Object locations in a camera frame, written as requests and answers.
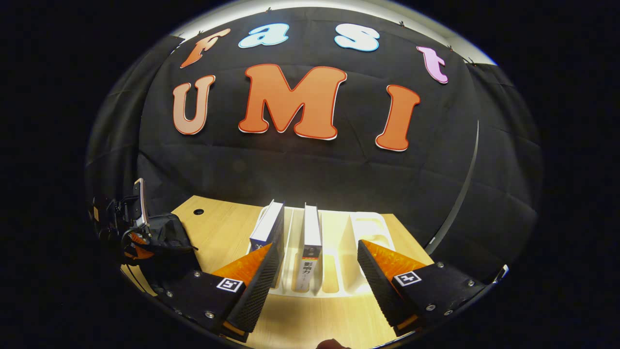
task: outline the table surface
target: table surface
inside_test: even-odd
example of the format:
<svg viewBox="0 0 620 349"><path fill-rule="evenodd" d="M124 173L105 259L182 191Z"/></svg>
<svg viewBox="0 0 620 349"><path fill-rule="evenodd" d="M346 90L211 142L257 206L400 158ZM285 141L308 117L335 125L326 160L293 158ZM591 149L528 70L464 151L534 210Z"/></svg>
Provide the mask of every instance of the table surface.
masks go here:
<svg viewBox="0 0 620 349"><path fill-rule="evenodd" d="M204 213L195 215L196 209L203 209ZM172 213L179 216L192 245L198 247L196 257L202 271L211 273L246 254L249 235L261 209L261 206L192 196ZM396 252L427 265L434 263L396 216L381 215ZM140 268L130 268L146 291L157 296ZM127 266L121 269L135 283ZM350 348L362 349L397 337L372 294L335 298L269 294L254 332L242 344L256 349L315 349L319 342L331 338Z"/></svg>

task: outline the black fabric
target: black fabric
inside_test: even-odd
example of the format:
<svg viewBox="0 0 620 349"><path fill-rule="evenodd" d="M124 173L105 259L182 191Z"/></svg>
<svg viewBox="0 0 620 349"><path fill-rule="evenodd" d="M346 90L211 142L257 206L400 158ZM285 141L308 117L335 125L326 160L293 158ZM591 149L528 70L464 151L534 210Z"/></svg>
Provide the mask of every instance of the black fabric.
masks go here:
<svg viewBox="0 0 620 349"><path fill-rule="evenodd" d="M287 41L237 46L250 30L276 22L290 26ZM339 47L334 28L341 23L374 28L381 35L379 48L359 52ZM179 68L197 41L227 28L230 33L200 60ZM445 221L464 184L479 120L472 185L433 258L484 279L512 261L529 236L542 179L539 140L525 103L500 68L466 65L455 52L418 32L368 14L329 8L244 17L187 40L170 55L178 39L167 40L169 45L158 51L152 64L145 60L130 70L145 71L129 74L142 76L137 80L148 87L147 95L143 89L139 97L119 94L102 108L94 127L95 146L89 148L92 191L118 196L143 177L152 214L170 212L192 195L258 206L279 197L293 207L307 201L327 210L393 213L424 246ZM448 84L428 74L417 45L434 49L444 59L441 69ZM261 63L279 65L291 87L315 66L347 73L335 103L335 140L302 138L292 126L279 134L266 109L270 128L264 134L239 131L250 88L244 72ZM197 96L193 85L206 75L215 75L216 81L208 95L205 127L196 135L183 135L172 120L172 90L192 84L185 105L191 119ZM374 143L388 116L389 84L409 88L421 98L404 152L383 150Z"/></svg>

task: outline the hand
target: hand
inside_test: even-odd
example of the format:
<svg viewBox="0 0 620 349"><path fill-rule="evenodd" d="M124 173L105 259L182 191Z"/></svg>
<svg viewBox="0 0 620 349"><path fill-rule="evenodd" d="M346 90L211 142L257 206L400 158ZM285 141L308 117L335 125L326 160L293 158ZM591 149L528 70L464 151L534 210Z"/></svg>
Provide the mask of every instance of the hand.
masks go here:
<svg viewBox="0 0 620 349"><path fill-rule="evenodd" d="M316 349L351 349L349 347L343 347L335 339L327 339L317 345Z"/></svg>

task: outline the black textured pad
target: black textured pad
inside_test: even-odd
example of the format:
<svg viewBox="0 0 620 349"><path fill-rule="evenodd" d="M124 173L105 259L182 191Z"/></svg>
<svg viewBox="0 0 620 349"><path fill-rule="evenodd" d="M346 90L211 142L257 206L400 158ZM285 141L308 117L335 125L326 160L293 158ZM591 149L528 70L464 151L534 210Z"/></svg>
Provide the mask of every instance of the black textured pad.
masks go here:
<svg viewBox="0 0 620 349"><path fill-rule="evenodd" d="M399 325L413 315L410 311L407 311L410 309L408 302L398 295L361 240L358 242L357 246L357 262L364 271L366 280L373 291L374 298L377 300L377 303L379 303L381 312L386 317L390 326Z"/></svg>
<svg viewBox="0 0 620 349"><path fill-rule="evenodd" d="M260 311L265 304L265 298L278 271L280 260L278 248L272 245L246 291L228 315L227 320L231 325L245 332L254 331Z"/></svg>

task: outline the white tray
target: white tray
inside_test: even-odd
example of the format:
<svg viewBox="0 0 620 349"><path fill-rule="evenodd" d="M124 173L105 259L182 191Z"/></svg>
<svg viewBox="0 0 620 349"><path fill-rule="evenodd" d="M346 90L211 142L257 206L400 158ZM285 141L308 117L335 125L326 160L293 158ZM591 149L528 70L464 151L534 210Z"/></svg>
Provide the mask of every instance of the white tray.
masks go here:
<svg viewBox="0 0 620 349"><path fill-rule="evenodd" d="M256 224L267 207L259 214ZM371 292L357 262L360 239L394 250L394 243L383 217L375 212L343 212L319 210L323 247L314 277L306 292L293 290L296 278L296 255L300 246L304 210L285 207L285 254L278 284L270 294L291 297L348 297Z"/></svg>

